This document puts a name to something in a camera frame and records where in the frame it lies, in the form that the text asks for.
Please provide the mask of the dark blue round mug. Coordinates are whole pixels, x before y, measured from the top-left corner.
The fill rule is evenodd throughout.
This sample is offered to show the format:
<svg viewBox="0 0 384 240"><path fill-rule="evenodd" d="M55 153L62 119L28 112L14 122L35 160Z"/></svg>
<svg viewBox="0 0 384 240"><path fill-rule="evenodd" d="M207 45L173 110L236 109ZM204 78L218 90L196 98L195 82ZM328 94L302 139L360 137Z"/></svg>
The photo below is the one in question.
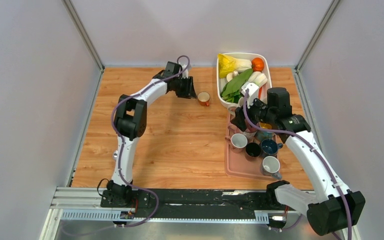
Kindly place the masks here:
<svg viewBox="0 0 384 240"><path fill-rule="evenodd" d="M282 143L277 143L273 139L264 139L259 144L261 149L261 157L276 157L278 155L279 150L284 146Z"/></svg>

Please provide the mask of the blue butterfly mug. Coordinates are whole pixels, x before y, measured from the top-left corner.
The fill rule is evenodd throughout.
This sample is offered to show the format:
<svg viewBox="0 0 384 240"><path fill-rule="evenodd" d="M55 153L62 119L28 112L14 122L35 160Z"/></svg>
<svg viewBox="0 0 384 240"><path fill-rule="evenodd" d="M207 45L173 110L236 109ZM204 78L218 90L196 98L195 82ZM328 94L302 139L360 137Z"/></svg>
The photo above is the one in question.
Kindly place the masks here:
<svg viewBox="0 0 384 240"><path fill-rule="evenodd" d="M262 129L265 129L265 130L271 130L272 129L272 126L270 124L263 123L263 122L259 123L259 127L262 128ZM274 137L274 133L258 130L254 137L259 142L261 142L263 140L266 140L266 139L271 139L272 140L273 137Z"/></svg>

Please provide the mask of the grey-blue dotted mug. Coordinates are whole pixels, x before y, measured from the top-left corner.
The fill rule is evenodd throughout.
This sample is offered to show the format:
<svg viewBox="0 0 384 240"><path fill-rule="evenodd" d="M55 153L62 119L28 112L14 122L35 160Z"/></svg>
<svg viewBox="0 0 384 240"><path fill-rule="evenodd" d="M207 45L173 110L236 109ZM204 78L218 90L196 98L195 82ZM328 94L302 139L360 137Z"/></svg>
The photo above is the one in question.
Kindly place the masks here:
<svg viewBox="0 0 384 240"><path fill-rule="evenodd" d="M264 176L269 176L276 180L281 180L282 175L280 174L280 169L280 161L274 156L266 156L261 162L261 173Z"/></svg>

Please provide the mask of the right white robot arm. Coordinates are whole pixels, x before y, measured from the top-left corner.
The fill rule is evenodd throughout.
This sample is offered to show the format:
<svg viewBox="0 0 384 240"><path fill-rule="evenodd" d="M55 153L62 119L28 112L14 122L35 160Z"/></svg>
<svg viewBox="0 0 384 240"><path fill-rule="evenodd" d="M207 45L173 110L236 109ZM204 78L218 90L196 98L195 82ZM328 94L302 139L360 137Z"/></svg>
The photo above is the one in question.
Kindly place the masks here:
<svg viewBox="0 0 384 240"><path fill-rule="evenodd" d="M346 230L351 240L366 199L360 191L352 191L333 170L306 119L293 113L289 92L284 87L272 87L267 90L266 102L251 98L248 88L241 94L243 104L235 110L231 123L242 131L247 126L261 130L257 123L269 124L267 132L278 135L292 151L314 190L310 194L288 181L276 181L267 186L266 205L271 209L285 205L298 211L319 236L337 236L338 231Z"/></svg>

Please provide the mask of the small brown mug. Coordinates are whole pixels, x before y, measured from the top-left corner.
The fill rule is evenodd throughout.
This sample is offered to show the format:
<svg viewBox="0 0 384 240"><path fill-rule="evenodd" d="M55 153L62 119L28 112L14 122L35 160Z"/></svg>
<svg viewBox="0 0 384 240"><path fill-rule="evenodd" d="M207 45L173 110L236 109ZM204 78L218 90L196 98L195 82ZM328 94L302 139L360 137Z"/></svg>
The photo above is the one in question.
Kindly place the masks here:
<svg viewBox="0 0 384 240"><path fill-rule="evenodd" d="M260 145L256 142L250 142L245 146L244 155L249 161L259 158L262 153Z"/></svg>

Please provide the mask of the pink upside-down mug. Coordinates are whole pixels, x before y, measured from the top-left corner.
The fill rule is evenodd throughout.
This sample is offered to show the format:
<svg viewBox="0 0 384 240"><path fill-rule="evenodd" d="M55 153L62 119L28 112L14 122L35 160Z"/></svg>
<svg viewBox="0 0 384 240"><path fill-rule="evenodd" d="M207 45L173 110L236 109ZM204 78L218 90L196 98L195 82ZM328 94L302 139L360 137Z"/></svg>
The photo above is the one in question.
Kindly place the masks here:
<svg viewBox="0 0 384 240"><path fill-rule="evenodd" d="M227 125L227 128L235 134L243 134L244 136L246 136L248 142L253 142L258 130L252 127L248 122L245 123L245 126L245 131L240 130L237 126L232 123L229 123Z"/></svg>

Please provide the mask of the small pink dotted mug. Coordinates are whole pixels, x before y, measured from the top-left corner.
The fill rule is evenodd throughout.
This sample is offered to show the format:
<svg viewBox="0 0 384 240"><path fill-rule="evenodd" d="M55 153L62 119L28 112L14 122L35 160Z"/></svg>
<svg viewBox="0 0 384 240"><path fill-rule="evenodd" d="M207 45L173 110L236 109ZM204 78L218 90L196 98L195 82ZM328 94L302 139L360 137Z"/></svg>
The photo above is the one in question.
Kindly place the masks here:
<svg viewBox="0 0 384 240"><path fill-rule="evenodd" d="M241 133L226 135L225 140L227 142L227 148L234 153L242 152L248 144L248 139Z"/></svg>

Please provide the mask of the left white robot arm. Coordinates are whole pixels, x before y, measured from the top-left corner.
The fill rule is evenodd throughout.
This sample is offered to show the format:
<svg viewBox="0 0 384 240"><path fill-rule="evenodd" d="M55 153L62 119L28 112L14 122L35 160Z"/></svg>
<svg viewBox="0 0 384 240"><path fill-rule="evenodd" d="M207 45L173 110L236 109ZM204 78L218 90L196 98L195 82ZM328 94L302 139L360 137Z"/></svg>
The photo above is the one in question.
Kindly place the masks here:
<svg viewBox="0 0 384 240"><path fill-rule="evenodd" d="M117 150L114 152L115 169L107 190L120 207L133 201L133 162L140 137L147 127L148 107L168 92L179 98L195 99L193 77L189 76L190 64L169 61L165 69L158 72L150 82L132 95L119 97L111 118L117 134Z"/></svg>

